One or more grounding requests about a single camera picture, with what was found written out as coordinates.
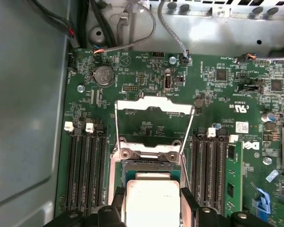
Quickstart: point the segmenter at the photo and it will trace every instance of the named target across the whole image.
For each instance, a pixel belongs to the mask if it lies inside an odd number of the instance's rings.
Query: dimm slot
[[[217,172],[216,172],[216,193],[215,208],[223,215],[224,213],[224,191],[225,191],[225,165],[227,142],[217,142]]]
[[[72,136],[70,141],[69,154],[69,178],[67,184],[66,210],[76,210],[78,207],[78,193],[80,174],[80,148],[82,146],[81,136]]]
[[[96,183],[96,206],[102,205],[103,187],[104,187],[104,174],[105,174],[105,154],[106,154],[106,137],[102,135],[97,138],[97,154],[98,154],[98,174]]]
[[[204,188],[205,188],[205,165],[206,165],[206,142],[201,140],[197,141],[197,165],[196,165],[196,200],[200,206],[204,206]]]
[[[88,215],[90,215],[93,209],[96,207],[95,205],[95,182],[96,182],[96,141],[95,137],[91,138],[90,145],[90,156],[89,156],[89,182],[88,182],[88,194],[87,194],[87,209]]]
[[[208,141],[206,144],[206,189],[205,205],[214,207],[215,175],[216,175],[216,142]]]
[[[195,178],[196,178],[196,158],[197,158],[197,141],[193,137],[191,141],[191,160],[190,160],[190,167],[191,167],[191,174],[190,174],[190,188],[191,193],[195,195]]]
[[[100,167],[99,167],[99,206],[104,205],[104,179],[105,179],[105,168],[106,168],[106,137],[103,136],[99,138],[99,144],[100,144]]]
[[[83,137],[82,153],[81,153],[81,168],[80,168],[80,193],[79,193],[79,209],[87,216],[87,195],[88,195],[88,179],[89,179],[89,162],[92,138]]]

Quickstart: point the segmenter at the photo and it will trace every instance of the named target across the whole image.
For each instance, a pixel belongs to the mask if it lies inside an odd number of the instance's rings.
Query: capacitor
[[[106,65],[100,66],[95,70],[93,79],[99,87],[109,87],[115,81],[114,70]]]
[[[261,120],[263,122],[273,122],[275,120],[275,115],[273,113],[265,113],[262,115]]]
[[[215,128],[216,130],[220,130],[222,128],[222,125],[220,123],[213,123],[212,127]]]

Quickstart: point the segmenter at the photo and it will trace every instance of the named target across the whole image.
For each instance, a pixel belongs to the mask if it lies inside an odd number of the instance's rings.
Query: chip
[[[227,81],[227,71],[222,69],[217,69],[216,80]]]
[[[197,98],[195,100],[195,105],[196,105],[196,107],[202,107],[203,106],[203,99]]]
[[[271,91],[282,91],[282,81],[280,79],[271,80]]]
[[[227,194],[233,198],[234,186],[231,183],[227,184]]]
[[[235,158],[235,147],[234,146],[228,147],[228,157],[232,159]]]

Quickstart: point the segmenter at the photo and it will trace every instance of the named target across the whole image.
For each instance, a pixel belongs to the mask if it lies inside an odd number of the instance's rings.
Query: mounting hole
[[[173,145],[173,146],[181,145],[181,141],[180,140],[174,140],[171,145]]]

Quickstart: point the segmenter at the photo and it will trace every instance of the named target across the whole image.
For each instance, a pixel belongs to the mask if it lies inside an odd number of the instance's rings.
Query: screw
[[[203,208],[202,210],[203,210],[205,213],[210,213],[210,209],[207,208],[207,207]]]
[[[272,164],[272,162],[273,162],[273,160],[271,159],[271,157],[265,157],[264,159],[263,159],[263,163],[265,164],[265,165],[270,165],[270,164]]]
[[[78,92],[83,93],[84,90],[85,90],[84,85],[79,85],[79,86],[77,86],[77,91],[78,91]]]
[[[78,216],[78,214],[73,213],[73,214],[70,215],[70,218],[76,218],[77,216]]]
[[[247,219],[247,215],[246,214],[242,214],[242,213],[239,213],[238,217],[241,218],[241,219]]]
[[[177,59],[176,59],[174,56],[172,56],[172,57],[169,58],[169,63],[170,63],[171,65],[174,65],[174,64],[177,63]]]

